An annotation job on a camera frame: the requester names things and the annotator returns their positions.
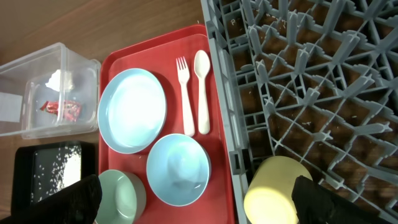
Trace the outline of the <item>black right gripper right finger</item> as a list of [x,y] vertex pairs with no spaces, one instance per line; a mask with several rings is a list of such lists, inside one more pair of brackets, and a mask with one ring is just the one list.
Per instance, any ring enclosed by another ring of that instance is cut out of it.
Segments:
[[391,224],[302,175],[291,197],[300,224]]

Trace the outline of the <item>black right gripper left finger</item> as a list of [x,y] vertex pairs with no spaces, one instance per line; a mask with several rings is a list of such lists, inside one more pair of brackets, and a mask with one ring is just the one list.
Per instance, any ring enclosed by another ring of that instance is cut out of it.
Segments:
[[1,224],[93,223],[102,189],[97,175],[90,175],[37,204],[1,220]]

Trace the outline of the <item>green bowl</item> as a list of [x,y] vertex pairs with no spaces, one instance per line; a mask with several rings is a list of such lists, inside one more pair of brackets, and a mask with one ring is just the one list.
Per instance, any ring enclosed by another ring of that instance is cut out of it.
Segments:
[[97,224],[133,224],[146,207],[146,190],[137,175],[110,169],[99,175],[102,199]]

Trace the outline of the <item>rice food waste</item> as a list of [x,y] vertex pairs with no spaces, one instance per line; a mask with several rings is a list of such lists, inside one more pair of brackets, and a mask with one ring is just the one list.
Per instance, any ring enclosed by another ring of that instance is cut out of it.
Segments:
[[30,202],[32,204],[63,190],[81,179],[81,146],[67,144],[34,153]]

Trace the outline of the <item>yellow plastic cup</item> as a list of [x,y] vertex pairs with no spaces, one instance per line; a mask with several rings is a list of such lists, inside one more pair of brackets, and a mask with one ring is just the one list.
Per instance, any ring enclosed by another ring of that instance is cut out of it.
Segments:
[[292,200],[295,180],[312,179],[307,168],[290,157],[272,156],[256,171],[244,197],[244,211],[252,224],[297,224]]

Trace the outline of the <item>red snack wrapper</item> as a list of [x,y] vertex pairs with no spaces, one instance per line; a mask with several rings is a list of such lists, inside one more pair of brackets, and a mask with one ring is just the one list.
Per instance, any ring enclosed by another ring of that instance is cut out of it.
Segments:
[[82,105],[76,101],[65,100],[62,104],[58,101],[46,101],[42,107],[41,111],[48,112],[50,114],[57,115],[60,111],[63,111],[62,117],[67,121],[77,121],[80,116]]

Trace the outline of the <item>light blue bowl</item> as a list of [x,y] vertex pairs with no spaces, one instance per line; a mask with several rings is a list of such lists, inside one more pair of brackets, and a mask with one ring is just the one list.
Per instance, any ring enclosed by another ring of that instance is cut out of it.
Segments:
[[150,150],[147,180],[164,203],[184,207],[196,202],[211,176],[211,160],[203,146],[184,134],[168,134]]

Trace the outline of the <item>white napkin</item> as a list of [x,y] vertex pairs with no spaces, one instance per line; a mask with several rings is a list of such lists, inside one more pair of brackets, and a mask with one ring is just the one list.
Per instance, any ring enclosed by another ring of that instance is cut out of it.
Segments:
[[48,82],[45,84],[47,88],[50,88],[54,91],[59,92],[61,87],[61,81],[64,84],[64,90],[66,92],[72,91],[75,86],[72,78],[72,74],[70,72],[64,72],[64,77],[61,77],[61,70],[56,70],[51,77],[49,78]]

